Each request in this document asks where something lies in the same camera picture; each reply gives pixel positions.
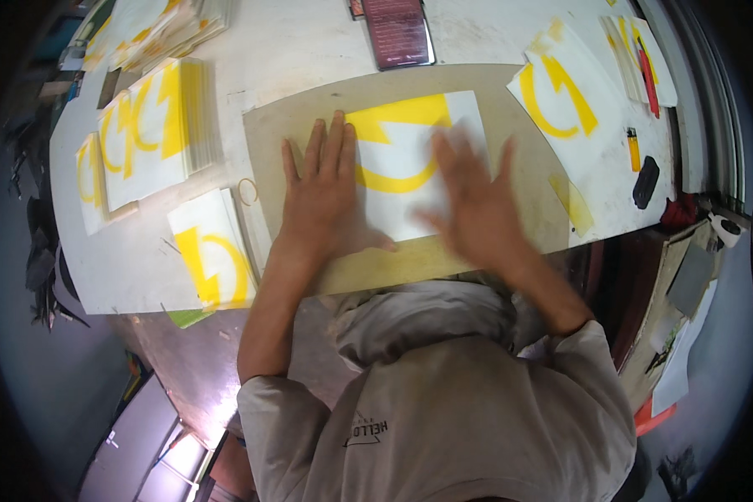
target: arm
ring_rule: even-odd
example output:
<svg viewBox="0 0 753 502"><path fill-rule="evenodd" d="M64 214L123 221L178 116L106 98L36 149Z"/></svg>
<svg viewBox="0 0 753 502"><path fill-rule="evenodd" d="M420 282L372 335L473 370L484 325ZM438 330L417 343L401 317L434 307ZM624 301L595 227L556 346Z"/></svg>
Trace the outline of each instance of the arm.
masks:
<svg viewBox="0 0 753 502"><path fill-rule="evenodd" d="M302 177L282 143L287 194L279 236L262 276L237 356L238 407L254 482L262 499L301 500L315 445L329 408L307 387L284 378L290 366L293 319L326 263L392 241L365 225L354 185L354 128L338 112L318 120L304 154Z"/></svg>
<svg viewBox="0 0 753 502"><path fill-rule="evenodd" d="M420 211L452 253L493 272L541 312L555 335L568 336L592 315L572 287L524 236L511 187L513 142L502 147L499 175L491 180L468 141L433 136L433 153L451 200L451 218Z"/></svg>
<svg viewBox="0 0 753 502"><path fill-rule="evenodd" d="M343 126L342 112L335 113L328 137L318 119L299 177L291 146L282 142L287 178L282 228L242 329L237 356L241 384L253 376L287 375L295 312L330 259L370 246L392 249L388 237L366 226L357 204L355 146L354 128Z"/></svg>

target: stack of stickers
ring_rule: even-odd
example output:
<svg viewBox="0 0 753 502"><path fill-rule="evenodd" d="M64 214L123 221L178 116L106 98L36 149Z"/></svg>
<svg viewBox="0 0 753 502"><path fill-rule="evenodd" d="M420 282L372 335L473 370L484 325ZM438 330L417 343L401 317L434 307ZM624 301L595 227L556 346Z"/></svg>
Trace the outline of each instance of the stack of stickers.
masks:
<svg viewBox="0 0 753 502"><path fill-rule="evenodd" d="M109 211L176 185L221 158L214 86L198 59L166 59L98 117Z"/></svg>
<svg viewBox="0 0 753 502"><path fill-rule="evenodd" d="M110 69L146 72L190 53L229 26L231 0L118 0L111 15Z"/></svg>
<svg viewBox="0 0 753 502"><path fill-rule="evenodd" d="M256 295L231 190L215 189L168 214L205 311L248 308Z"/></svg>
<svg viewBox="0 0 753 502"><path fill-rule="evenodd" d="M600 17L600 23L617 58L628 97L643 103L649 101L642 77L642 56L639 52L643 50L651 67L658 105L676 106L678 94L672 82L672 75L653 32L650 31L650 25L644 19L632 16L603 16Z"/></svg>
<svg viewBox="0 0 753 502"><path fill-rule="evenodd" d="M137 210L136 202L126 204L116 211L109 210L98 133L90 133L76 152L75 175L78 180L83 226L88 236Z"/></svg>

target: black tool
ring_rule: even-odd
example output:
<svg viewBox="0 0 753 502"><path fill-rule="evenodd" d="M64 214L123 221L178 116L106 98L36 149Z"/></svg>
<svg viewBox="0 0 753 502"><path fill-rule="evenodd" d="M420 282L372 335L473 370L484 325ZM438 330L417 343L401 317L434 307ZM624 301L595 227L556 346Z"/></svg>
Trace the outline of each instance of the black tool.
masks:
<svg viewBox="0 0 753 502"><path fill-rule="evenodd" d="M644 166L638 173L636 186L633 186L633 202L636 203L636 207L639 209L646 209L647 204L650 203L660 172L661 170L652 156L648 155L644 157Z"/></svg>

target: yellow lighter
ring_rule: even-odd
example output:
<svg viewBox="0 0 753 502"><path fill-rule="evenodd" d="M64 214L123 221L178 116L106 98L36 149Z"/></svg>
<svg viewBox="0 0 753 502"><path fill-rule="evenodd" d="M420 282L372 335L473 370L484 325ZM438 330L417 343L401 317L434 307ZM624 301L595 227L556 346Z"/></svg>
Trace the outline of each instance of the yellow lighter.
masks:
<svg viewBox="0 0 753 502"><path fill-rule="evenodd" d="M638 155L638 138L636 129L628 127L628 148L630 148L630 167L634 173L642 170L642 161Z"/></svg>

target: smartphone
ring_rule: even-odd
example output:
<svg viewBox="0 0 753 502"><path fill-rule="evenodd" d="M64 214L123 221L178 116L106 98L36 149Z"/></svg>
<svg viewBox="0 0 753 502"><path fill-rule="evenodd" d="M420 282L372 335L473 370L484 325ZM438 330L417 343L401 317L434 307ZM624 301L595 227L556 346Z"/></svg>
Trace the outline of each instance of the smartphone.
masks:
<svg viewBox="0 0 753 502"><path fill-rule="evenodd" d="M435 63L421 0L363 0L363 9L381 72Z"/></svg>

